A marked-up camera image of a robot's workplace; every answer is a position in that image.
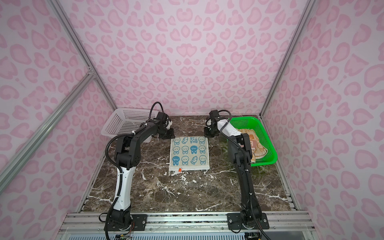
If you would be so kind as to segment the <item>blue bunny pattern towel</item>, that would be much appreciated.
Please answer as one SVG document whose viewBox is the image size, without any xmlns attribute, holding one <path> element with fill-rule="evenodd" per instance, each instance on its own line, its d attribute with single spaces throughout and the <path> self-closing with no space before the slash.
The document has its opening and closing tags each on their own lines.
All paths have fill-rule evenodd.
<svg viewBox="0 0 384 240">
<path fill-rule="evenodd" d="M 198 137 L 176 137 L 171 140 L 169 171 L 209 170 L 208 139 Z"/>
</svg>

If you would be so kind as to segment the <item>white plastic basket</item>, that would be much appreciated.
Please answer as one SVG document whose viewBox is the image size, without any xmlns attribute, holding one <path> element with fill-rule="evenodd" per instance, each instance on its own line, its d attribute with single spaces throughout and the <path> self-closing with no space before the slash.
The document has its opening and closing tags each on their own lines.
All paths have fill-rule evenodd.
<svg viewBox="0 0 384 240">
<path fill-rule="evenodd" d="M 101 134 L 113 138 L 121 134 L 129 134 L 140 127 L 149 118 L 150 110 L 118 108 L 104 124 Z"/>
</svg>

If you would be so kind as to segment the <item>green plastic basket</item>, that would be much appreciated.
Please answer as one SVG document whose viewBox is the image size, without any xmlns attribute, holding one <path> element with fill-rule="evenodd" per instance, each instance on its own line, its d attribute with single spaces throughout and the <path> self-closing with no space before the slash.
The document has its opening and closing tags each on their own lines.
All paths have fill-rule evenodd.
<svg viewBox="0 0 384 240">
<path fill-rule="evenodd" d="M 253 130 L 256 136 L 259 138 L 260 144 L 266 148 L 266 155 L 262 158 L 258 157 L 258 159 L 252 160 L 252 167 L 273 165 L 276 163 L 278 160 L 278 154 L 267 134 L 267 131 L 259 119 L 254 117 L 235 117 L 231 119 L 230 123 L 234 128 L 238 130 Z"/>
</svg>

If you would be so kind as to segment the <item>brown pattern towel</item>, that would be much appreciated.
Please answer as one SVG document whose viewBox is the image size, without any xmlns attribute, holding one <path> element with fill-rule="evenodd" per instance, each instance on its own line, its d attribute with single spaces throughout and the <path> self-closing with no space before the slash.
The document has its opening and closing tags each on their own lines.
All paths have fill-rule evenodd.
<svg viewBox="0 0 384 240">
<path fill-rule="evenodd" d="M 250 137 L 251 149 L 252 149 L 252 159 L 251 163 L 256 163 L 257 160 L 262 159 L 268 153 L 266 147 L 264 147 L 260 141 L 260 138 L 257 136 L 254 130 L 250 129 L 239 129 L 239 132 L 242 134 L 248 134 Z"/>
</svg>

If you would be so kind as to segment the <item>aluminium frame corner post left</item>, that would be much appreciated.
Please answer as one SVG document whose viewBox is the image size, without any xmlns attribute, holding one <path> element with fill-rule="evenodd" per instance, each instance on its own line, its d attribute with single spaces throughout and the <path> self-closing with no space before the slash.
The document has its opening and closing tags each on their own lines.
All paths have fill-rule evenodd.
<svg viewBox="0 0 384 240">
<path fill-rule="evenodd" d="M 104 97 L 107 100 L 107 103 L 110 105 L 110 107 L 114 110 L 117 109 L 117 105 L 115 101 L 112 98 L 112 95 L 107 90 L 106 85 L 104 84 L 100 74 L 96 70 L 96 67 L 94 63 L 92 62 L 90 55 L 88 54 L 84 44 L 82 43 L 80 37 L 78 36 L 77 32 L 75 31 L 69 16 L 65 12 L 63 6 L 61 5 L 60 1 L 57 0 L 49 0 L 49 5 L 51 6 L 54 14 L 57 16 L 59 22 L 61 23 L 62 27 L 64 28 L 65 32 L 67 33 L 68 37 L 70 38 L 71 42 L 74 45 L 74 48 L 77 50 L 78 54 L 80 55 L 80 58 L 83 60 L 83 62 L 86 64 L 86 66 L 89 69 L 89 72 L 94 75 L 94 79 L 100 88 L 101 92 L 103 93 Z"/>
</svg>

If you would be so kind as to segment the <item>aluminium frame corner post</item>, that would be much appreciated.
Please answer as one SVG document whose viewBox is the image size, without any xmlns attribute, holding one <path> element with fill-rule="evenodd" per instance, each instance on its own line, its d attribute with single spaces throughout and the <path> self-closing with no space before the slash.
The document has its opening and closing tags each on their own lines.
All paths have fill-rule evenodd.
<svg viewBox="0 0 384 240">
<path fill-rule="evenodd" d="M 78 54 L 80 55 L 80 58 L 83 60 L 83 62 L 86 64 L 86 66 L 89 69 L 89 72 L 94 75 L 94 79 L 100 88 L 101 92 L 103 93 L 104 97 L 107 100 L 107 103 L 110 105 L 110 107 L 114 110 L 117 109 L 117 105 L 115 101 L 112 98 L 112 95 L 107 90 L 106 85 L 104 84 L 100 74 L 96 70 L 96 67 L 94 63 L 92 62 L 90 55 L 88 54 L 84 44 L 82 43 L 80 37 L 78 36 L 77 32 L 75 31 L 69 16 L 65 12 L 63 6 L 61 5 L 60 1 L 57 0 L 49 0 L 49 5 L 51 6 L 54 14 L 57 16 L 59 22 L 61 23 L 62 27 L 64 28 L 65 32 L 67 33 L 68 37 L 70 38 L 71 42 L 74 45 L 74 48 L 77 50 Z"/>
<path fill-rule="evenodd" d="M 277 87 L 280 84 L 280 81 L 283 78 L 283 75 L 289 66 L 290 60 L 292 56 L 294 55 L 295 49 L 300 42 L 300 39 L 305 32 L 305 29 L 313 15 L 313 13 L 316 11 L 317 5 L 319 1 L 316 0 L 310 0 L 307 1 L 306 6 L 303 10 L 303 14 L 301 15 L 298 25 L 293 32 L 293 35 L 291 37 L 291 40 L 289 41 L 289 45 L 286 49 L 286 52 L 284 54 L 284 57 L 279 65 L 278 71 L 275 75 L 275 78 L 272 82 L 271 88 L 268 92 L 268 95 L 266 97 L 266 101 L 261 109 L 261 112 L 259 114 L 259 118 L 262 120 L 267 115 L 267 110 L 273 100 L 274 94 L 277 90 Z"/>
</svg>

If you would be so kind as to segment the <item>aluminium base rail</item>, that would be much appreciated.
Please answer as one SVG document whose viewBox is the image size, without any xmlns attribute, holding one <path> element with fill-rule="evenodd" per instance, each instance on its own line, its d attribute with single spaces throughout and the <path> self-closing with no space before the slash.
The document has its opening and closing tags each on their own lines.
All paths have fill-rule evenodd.
<svg viewBox="0 0 384 240">
<path fill-rule="evenodd" d="M 68 214 L 58 240 L 317 240 L 306 211 L 265 212 L 262 229 L 246 227 L 238 212 L 134 213 L 134 226 L 120 231 L 99 213 Z"/>
</svg>

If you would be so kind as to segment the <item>aluminium frame corner post right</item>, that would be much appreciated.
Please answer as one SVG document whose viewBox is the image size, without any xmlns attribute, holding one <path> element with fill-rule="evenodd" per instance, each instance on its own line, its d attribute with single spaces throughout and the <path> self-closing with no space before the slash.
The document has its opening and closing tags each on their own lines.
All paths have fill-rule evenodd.
<svg viewBox="0 0 384 240">
<path fill-rule="evenodd" d="M 293 32 L 293 35 L 291 37 L 291 40 L 289 41 L 289 45 L 286 49 L 286 52 L 284 54 L 284 57 L 279 65 L 278 71 L 275 75 L 275 78 L 272 82 L 271 88 L 268 92 L 268 95 L 266 97 L 266 101 L 261 109 L 261 112 L 259 114 L 259 118 L 262 120 L 267 115 L 267 110 L 273 100 L 274 94 L 277 90 L 277 87 L 280 84 L 280 81 L 283 78 L 283 75 L 289 66 L 290 60 L 292 56 L 294 55 L 295 49 L 300 42 L 300 39 L 305 32 L 305 29 L 313 15 L 313 13 L 316 11 L 317 5 L 319 1 L 316 0 L 310 0 L 307 1 L 306 6 L 303 10 L 303 14 L 301 15 L 298 25 Z"/>
</svg>

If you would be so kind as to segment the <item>aluminium diagonal frame bar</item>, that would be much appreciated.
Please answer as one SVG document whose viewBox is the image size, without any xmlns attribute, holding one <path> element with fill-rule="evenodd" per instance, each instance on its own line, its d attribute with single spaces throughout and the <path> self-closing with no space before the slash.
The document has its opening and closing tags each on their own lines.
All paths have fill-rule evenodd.
<svg viewBox="0 0 384 240">
<path fill-rule="evenodd" d="M 1 193 L 9 186 L 13 179 L 18 175 L 32 154 L 41 146 L 44 140 L 52 132 L 52 130 L 61 121 L 70 107 L 76 102 L 78 97 L 84 92 L 87 86 L 94 80 L 94 72 L 89 71 L 77 84 L 74 89 L 66 96 L 57 108 L 49 115 L 49 117 L 34 132 L 32 137 L 20 148 L 13 156 L 10 162 L 1 172 Z"/>
</svg>

